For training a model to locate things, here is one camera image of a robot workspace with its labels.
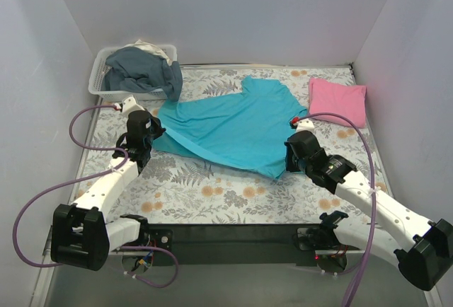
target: pink towel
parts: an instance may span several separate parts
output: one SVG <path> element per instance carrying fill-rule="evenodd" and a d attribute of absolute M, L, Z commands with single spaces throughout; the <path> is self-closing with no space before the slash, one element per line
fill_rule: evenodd
<path fill-rule="evenodd" d="M 349 118 L 359 128 L 365 128 L 366 86 L 343 86 L 329 83 L 325 79 L 311 78 L 309 83 L 309 112 L 332 112 Z M 346 127 L 350 124 L 333 116 L 318 116 L 319 120 L 333 122 Z"/>

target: pile of clothes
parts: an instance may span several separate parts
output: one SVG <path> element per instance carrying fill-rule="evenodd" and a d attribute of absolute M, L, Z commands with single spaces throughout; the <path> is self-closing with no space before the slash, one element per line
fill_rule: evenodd
<path fill-rule="evenodd" d="M 179 99 L 183 88 L 179 63 L 156 45 L 138 40 L 111 54 L 105 64 L 111 69 L 104 76 L 102 91 L 148 93 L 162 89 L 169 100 Z"/>

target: wall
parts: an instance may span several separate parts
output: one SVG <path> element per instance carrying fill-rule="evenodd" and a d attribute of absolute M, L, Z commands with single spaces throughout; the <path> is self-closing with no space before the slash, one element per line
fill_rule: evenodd
<path fill-rule="evenodd" d="M 141 37 L 181 63 L 352 62 L 386 0 L 64 0 L 93 53 Z"/>
<path fill-rule="evenodd" d="M 388 0 L 355 62 L 396 198 L 453 221 L 453 0 Z M 453 306 L 453 270 L 437 285 Z"/>
<path fill-rule="evenodd" d="M 28 306 L 38 270 L 14 253 L 11 231 L 35 194 L 74 178 L 81 151 L 69 140 L 74 114 L 92 104 L 87 79 L 93 56 L 63 0 L 0 0 L 0 306 Z M 76 135 L 84 138 L 89 117 Z M 32 206 L 19 226 L 24 253 L 41 261 L 52 211 L 67 188 Z"/>

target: gray floor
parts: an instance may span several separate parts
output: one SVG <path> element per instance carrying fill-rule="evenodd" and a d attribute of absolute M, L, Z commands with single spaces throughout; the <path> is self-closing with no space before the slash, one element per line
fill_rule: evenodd
<path fill-rule="evenodd" d="M 55 270 L 47 307 L 72 306 L 339 306 L 351 275 L 334 279 L 293 270 L 292 265 L 186 265 L 176 282 L 154 289 L 111 267 L 110 256 L 99 272 L 70 266 Z M 146 276 L 166 281 L 172 267 L 155 267 Z M 397 269 L 373 257 L 352 306 L 427 306 L 422 291 Z"/>

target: dark gray garment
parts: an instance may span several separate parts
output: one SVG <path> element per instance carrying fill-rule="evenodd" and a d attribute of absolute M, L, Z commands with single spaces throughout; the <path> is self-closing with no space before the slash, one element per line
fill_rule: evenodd
<path fill-rule="evenodd" d="M 112 53 L 105 64 L 112 67 L 104 76 L 105 91 L 148 93 L 161 88 L 169 100 L 179 99 L 183 75 L 178 62 L 169 66 L 159 56 L 137 47 L 124 47 Z"/>

